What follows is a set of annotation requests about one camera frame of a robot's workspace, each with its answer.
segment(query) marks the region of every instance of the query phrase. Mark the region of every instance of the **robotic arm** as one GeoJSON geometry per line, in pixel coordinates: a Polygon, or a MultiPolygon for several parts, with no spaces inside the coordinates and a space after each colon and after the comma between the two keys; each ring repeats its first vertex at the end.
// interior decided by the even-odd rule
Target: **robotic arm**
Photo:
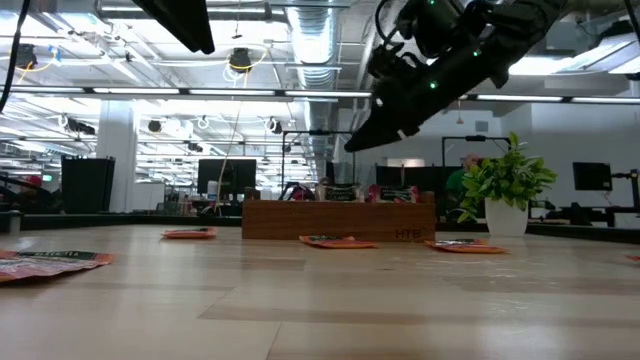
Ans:
{"type": "Polygon", "coordinates": [[[369,119],[345,145],[354,152],[415,135],[427,119],[479,83],[491,79],[497,88],[509,80],[509,67],[546,35],[567,0],[515,0],[493,5],[475,0],[462,9],[457,0],[409,0],[389,35],[368,64],[379,82],[373,90],[369,119]],[[426,65],[411,53],[397,54],[399,33],[414,38],[426,65]]]}

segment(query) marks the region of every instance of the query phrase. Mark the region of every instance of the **potted plant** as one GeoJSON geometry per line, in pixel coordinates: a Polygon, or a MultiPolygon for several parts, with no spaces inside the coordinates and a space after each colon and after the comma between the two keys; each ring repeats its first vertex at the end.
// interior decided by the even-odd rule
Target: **potted plant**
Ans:
{"type": "Polygon", "coordinates": [[[556,180],[556,174],[544,167],[540,157],[525,157],[515,133],[509,134],[511,145],[501,158],[485,158],[465,174],[467,189],[461,204],[465,212],[458,222],[475,218],[484,200],[485,217],[492,236],[521,237],[527,228],[529,200],[556,180]]]}

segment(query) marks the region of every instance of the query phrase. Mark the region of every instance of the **green plant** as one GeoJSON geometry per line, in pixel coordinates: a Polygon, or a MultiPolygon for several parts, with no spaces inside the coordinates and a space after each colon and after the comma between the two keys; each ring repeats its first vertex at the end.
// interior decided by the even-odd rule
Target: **green plant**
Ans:
{"type": "Polygon", "coordinates": [[[485,158],[480,166],[473,165],[464,175],[462,184],[467,189],[461,207],[465,209],[458,222],[474,218],[483,199],[504,201],[525,211],[529,200],[556,180],[556,174],[544,167],[541,157],[525,157],[518,135],[509,134],[511,147],[501,158],[485,158]]]}

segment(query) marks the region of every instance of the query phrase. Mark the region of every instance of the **white flower pot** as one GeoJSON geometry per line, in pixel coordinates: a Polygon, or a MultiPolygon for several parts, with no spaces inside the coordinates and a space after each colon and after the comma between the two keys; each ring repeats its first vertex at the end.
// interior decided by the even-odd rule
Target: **white flower pot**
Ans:
{"type": "Polygon", "coordinates": [[[527,214],[517,206],[509,206],[504,201],[484,200],[487,226],[493,237],[522,237],[527,230],[527,214]]]}

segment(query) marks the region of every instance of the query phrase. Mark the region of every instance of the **red package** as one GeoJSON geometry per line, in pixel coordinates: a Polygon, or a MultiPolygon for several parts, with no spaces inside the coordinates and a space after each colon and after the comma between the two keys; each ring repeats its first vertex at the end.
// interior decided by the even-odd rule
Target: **red package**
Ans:
{"type": "Polygon", "coordinates": [[[162,234],[166,239],[213,239],[218,235],[216,228],[202,228],[192,230],[167,230],[162,234]]]}
{"type": "Polygon", "coordinates": [[[300,236],[300,241],[306,245],[324,249],[370,249],[378,247],[369,241],[356,241],[353,236],[344,238],[327,235],[300,236]]]}
{"type": "Polygon", "coordinates": [[[435,242],[426,242],[436,250],[469,253],[469,254],[504,254],[507,249],[487,245],[486,239],[454,239],[454,240],[436,240],[435,242]]]}
{"type": "Polygon", "coordinates": [[[54,276],[67,271],[93,269],[110,264],[113,255],[85,251],[0,251],[0,283],[35,276],[54,276]]]}
{"type": "Polygon", "coordinates": [[[417,203],[419,198],[417,186],[369,186],[372,203],[417,203]]]}

